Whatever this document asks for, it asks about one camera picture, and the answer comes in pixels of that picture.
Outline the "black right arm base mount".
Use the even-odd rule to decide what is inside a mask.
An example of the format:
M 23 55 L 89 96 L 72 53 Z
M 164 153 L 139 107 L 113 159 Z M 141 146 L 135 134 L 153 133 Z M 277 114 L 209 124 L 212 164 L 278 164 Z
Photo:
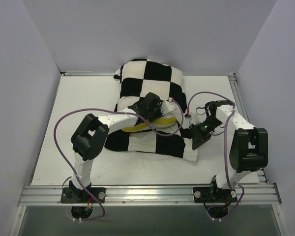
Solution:
M 235 203 L 236 193 L 231 194 L 230 189 L 216 187 L 193 187 L 193 198 L 196 203 Z

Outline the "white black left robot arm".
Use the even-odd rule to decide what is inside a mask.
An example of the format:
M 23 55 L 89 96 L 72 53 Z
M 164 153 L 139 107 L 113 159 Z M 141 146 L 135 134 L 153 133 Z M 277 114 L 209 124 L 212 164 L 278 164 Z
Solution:
M 109 134 L 138 125 L 139 121 L 153 122 L 174 110 L 175 106 L 171 102 L 163 101 L 150 92 L 142 101 L 116 114 L 99 117 L 87 114 L 71 137 L 76 171 L 69 182 L 72 197 L 78 202 L 85 202 L 89 198 L 93 160 L 101 153 Z

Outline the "black white checkered pillowcase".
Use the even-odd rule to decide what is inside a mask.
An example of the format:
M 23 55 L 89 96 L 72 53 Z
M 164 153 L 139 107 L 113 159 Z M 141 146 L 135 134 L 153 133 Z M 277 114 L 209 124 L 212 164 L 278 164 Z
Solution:
M 196 162 L 188 124 L 181 120 L 187 102 L 183 73 L 149 59 L 133 59 L 114 75 L 120 83 L 115 111 L 133 108 L 136 123 L 108 135 L 105 148 L 117 152 L 169 155 Z

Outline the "cream quilted pillow yellow edge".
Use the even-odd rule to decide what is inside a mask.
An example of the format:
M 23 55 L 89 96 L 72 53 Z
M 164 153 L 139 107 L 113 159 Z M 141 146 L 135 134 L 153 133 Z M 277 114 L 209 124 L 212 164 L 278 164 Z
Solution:
M 124 132 L 128 133 L 134 133 L 144 130 L 149 130 L 149 124 L 152 126 L 153 129 L 165 129 L 168 127 L 173 126 L 177 123 L 177 119 L 174 116 L 165 115 L 164 117 L 156 119 L 154 122 L 148 122 L 148 123 L 140 123 L 135 126 L 125 127 L 122 129 Z

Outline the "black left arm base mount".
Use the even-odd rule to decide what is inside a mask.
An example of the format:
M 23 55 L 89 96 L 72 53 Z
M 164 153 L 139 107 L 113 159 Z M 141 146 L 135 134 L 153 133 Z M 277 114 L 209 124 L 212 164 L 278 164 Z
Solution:
M 105 202 L 106 188 L 104 187 L 87 187 L 87 190 L 100 202 Z M 88 203 L 91 195 L 85 190 L 65 187 L 62 190 L 60 202 L 63 204 Z

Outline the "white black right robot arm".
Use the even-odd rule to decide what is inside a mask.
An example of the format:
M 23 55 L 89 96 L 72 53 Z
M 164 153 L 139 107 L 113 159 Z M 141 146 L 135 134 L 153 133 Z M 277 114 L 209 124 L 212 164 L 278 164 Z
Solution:
M 230 100 L 211 101 L 205 104 L 206 119 L 191 124 L 192 149 L 198 149 L 209 141 L 212 132 L 220 125 L 223 131 L 225 170 L 212 178 L 209 197 L 219 201 L 226 190 L 233 191 L 245 176 L 268 165 L 268 132 L 249 123 L 235 111 Z

